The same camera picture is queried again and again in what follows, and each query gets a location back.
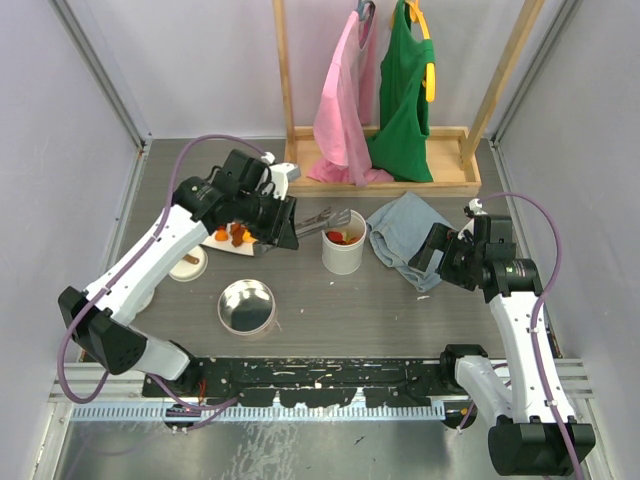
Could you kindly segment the white square plate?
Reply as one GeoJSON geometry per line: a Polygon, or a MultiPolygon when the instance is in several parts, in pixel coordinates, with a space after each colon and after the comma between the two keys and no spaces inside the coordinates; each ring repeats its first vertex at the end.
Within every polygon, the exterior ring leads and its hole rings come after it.
{"type": "Polygon", "coordinates": [[[223,252],[242,255],[242,256],[249,256],[249,257],[257,257],[260,254],[260,252],[258,250],[257,240],[253,244],[244,244],[244,245],[236,248],[236,247],[233,247],[231,245],[230,241],[216,242],[214,240],[214,233],[212,235],[208,236],[206,239],[204,239],[200,243],[200,245],[203,248],[210,248],[210,249],[214,249],[214,250],[218,250],[218,251],[223,251],[223,252]]]}

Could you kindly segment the pink hanging shirt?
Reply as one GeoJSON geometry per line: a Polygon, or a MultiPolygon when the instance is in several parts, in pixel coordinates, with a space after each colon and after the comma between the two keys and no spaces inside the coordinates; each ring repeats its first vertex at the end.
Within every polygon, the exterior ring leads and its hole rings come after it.
{"type": "Polygon", "coordinates": [[[393,177],[372,165],[364,130],[374,119],[377,21],[350,13],[325,78],[313,135],[321,157],[308,177],[364,187],[393,177]]]}

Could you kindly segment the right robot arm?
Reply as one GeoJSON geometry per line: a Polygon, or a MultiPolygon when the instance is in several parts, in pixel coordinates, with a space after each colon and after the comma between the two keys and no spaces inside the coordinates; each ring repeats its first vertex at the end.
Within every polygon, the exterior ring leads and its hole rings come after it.
{"type": "Polygon", "coordinates": [[[520,258],[512,221],[474,214],[461,231],[435,223],[410,264],[452,285],[483,292],[503,342],[507,380],[478,345],[448,345],[438,379],[452,394],[465,391],[488,424],[488,450],[502,476],[574,476],[595,447],[564,393],[545,329],[543,287],[536,264],[520,258]]]}

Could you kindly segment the blue denim shorts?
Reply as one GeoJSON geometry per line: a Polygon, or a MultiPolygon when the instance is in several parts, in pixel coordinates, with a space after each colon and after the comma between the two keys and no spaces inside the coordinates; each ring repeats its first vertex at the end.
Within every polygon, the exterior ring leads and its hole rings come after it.
{"type": "Polygon", "coordinates": [[[435,223],[451,227],[449,221],[412,192],[383,205],[366,220],[368,238],[377,258],[422,293],[441,282],[436,268],[442,253],[433,254],[425,271],[411,268],[409,261],[435,223]]]}

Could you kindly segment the grey clothes hanger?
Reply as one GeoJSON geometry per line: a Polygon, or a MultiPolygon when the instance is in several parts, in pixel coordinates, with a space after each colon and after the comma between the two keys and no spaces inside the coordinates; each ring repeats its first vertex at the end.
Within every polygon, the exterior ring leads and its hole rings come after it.
{"type": "Polygon", "coordinates": [[[374,1],[359,1],[355,9],[360,22],[370,22],[375,16],[375,11],[374,1]]]}

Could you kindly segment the pink metal bowl container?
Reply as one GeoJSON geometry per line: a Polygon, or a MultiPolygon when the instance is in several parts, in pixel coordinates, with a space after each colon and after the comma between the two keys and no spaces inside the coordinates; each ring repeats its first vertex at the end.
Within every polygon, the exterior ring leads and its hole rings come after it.
{"type": "Polygon", "coordinates": [[[229,333],[247,341],[265,337],[277,323],[274,294],[255,279],[241,279],[228,285],[219,296],[216,311],[229,333]]]}

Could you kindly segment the wooden clothes rack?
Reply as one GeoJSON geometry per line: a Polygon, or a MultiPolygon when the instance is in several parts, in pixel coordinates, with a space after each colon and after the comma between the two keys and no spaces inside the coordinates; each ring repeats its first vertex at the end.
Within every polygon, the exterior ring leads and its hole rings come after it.
{"type": "Polygon", "coordinates": [[[360,1],[347,15],[325,62],[311,126],[293,119],[285,8],[273,4],[285,110],[285,161],[299,167],[307,196],[478,194],[475,151],[543,7],[526,1],[470,128],[436,126],[433,103],[446,76],[417,1],[395,3],[389,42],[375,56],[377,7],[360,1]]]}

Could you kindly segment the flat metal inner lid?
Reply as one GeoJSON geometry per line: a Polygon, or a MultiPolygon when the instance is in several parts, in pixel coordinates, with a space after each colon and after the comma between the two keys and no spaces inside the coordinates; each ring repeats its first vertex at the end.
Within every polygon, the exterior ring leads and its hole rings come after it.
{"type": "Polygon", "coordinates": [[[155,295],[155,290],[151,290],[138,306],[137,313],[144,311],[149,307],[155,295]]]}

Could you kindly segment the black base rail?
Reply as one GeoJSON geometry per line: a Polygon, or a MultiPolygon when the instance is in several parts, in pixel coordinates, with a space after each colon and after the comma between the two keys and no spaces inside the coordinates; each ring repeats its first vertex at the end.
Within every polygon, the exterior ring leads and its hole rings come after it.
{"type": "Polygon", "coordinates": [[[199,358],[195,373],[186,385],[167,385],[184,399],[235,398],[246,407],[345,407],[358,393],[368,408],[418,407],[465,394],[450,369],[421,358],[199,358]]]}

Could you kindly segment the orange food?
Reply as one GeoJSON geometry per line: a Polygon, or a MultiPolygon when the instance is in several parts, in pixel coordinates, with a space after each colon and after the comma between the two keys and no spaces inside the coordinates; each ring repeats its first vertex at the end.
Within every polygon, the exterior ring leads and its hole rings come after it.
{"type": "Polygon", "coordinates": [[[341,230],[329,230],[325,236],[331,243],[340,246],[356,244],[362,238],[361,235],[350,235],[347,231],[341,230]]]}

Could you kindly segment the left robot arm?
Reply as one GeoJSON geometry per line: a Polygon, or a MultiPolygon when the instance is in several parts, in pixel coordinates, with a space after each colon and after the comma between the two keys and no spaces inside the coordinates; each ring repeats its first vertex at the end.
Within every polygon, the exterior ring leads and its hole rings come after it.
{"type": "Polygon", "coordinates": [[[238,223],[257,241],[295,250],[295,198],[300,170],[234,149],[206,178],[182,181],[150,230],[121,260],[82,290],[66,288],[58,303],[69,337],[110,374],[159,376],[178,396],[194,393],[200,372],[176,343],[131,325],[142,303],[178,262],[217,229],[238,223]]]}

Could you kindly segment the metal tongs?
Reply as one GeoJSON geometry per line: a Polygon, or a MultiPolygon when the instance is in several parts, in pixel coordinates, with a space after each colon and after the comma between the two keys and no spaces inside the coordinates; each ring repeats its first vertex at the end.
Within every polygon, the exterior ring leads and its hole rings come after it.
{"type": "Polygon", "coordinates": [[[304,238],[329,228],[348,225],[350,221],[350,209],[334,210],[332,207],[327,207],[316,216],[297,223],[295,233],[298,238],[304,238]]]}

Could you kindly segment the tall white cylinder container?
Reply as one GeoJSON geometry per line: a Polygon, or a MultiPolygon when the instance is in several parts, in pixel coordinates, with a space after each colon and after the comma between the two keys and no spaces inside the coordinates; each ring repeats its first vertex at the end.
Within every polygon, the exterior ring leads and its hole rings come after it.
{"type": "Polygon", "coordinates": [[[361,265],[364,251],[364,242],[368,229],[364,218],[356,211],[351,210],[351,221],[342,227],[333,227],[322,231],[322,262],[325,268],[336,275],[349,275],[354,273],[361,265]],[[340,246],[331,243],[325,236],[329,230],[347,231],[350,235],[361,235],[360,241],[353,245],[340,246]]]}

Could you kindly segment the green hanging tank top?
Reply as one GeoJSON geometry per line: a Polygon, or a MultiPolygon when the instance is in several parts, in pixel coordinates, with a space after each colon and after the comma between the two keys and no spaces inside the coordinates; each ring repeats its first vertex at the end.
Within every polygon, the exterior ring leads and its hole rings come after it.
{"type": "Polygon", "coordinates": [[[397,2],[389,46],[380,66],[380,128],[367,139],[372,165],[396,181],[433,181],[427,161],[429,101],[423,81],[427,66],[434,62],[433,42],[416,39],[410,5],[397,2]]]}

